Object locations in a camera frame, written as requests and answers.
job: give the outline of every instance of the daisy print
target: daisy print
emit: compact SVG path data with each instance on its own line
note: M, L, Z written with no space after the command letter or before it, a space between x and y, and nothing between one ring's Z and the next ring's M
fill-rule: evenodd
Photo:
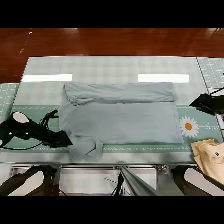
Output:
M180 129L182 132L182 135L185 137L196 137L198 135L198 124L197 122L194 120L194 118L190 118L190 117L182 117L180 119Z

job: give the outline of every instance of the wooden floor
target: wooden floor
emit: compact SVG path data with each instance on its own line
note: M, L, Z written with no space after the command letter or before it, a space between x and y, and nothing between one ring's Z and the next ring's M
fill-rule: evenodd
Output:
M224 57L223 28L0 28L0 82L19 82L30 56Z

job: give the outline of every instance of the table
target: table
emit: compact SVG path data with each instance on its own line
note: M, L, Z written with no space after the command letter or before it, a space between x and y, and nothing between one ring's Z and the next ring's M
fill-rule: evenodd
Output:
M185 115L197 118L200 134L194 139L186 138L186 145L173 147L161 145L138 145L136 147L105 146L105 153L97 164L183 164L193 163L190 142L215 138L222 142L222 134L215 117L190 108L188 105L201 93L208 92L203 74L195 57L159 56L63 56L31 57L23 78L39 75L42 79L55 74L72 74L72 81L84 83L136 83L138 74L188 74L189 83L174 83L180 119ZM21 82L12 111L24 112L39 121L46 112L57 108L65 81ZM56 121L50 123L58 130ZM11 147L29 147L36 141L13 139ZM7 151L0 154L0 162L11 163L59 163L72 164L66 149L49 149L44 146L28 151Z

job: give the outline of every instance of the light blue fabric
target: light blue fabric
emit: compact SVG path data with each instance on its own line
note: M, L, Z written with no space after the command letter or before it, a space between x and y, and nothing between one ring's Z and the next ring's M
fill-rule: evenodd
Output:
M100 159L103 144L182 143L172 83L66 83L59 127L76 160Z

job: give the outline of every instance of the folded cloth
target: folded cloth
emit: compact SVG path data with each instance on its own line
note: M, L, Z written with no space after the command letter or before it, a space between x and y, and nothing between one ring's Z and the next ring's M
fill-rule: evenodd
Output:
M224 143L217 144L214 139L191 144L194 159L201 171L224 184Z
M66 83L59 127L73 158L102 156L103 144L182 143L172 83Z

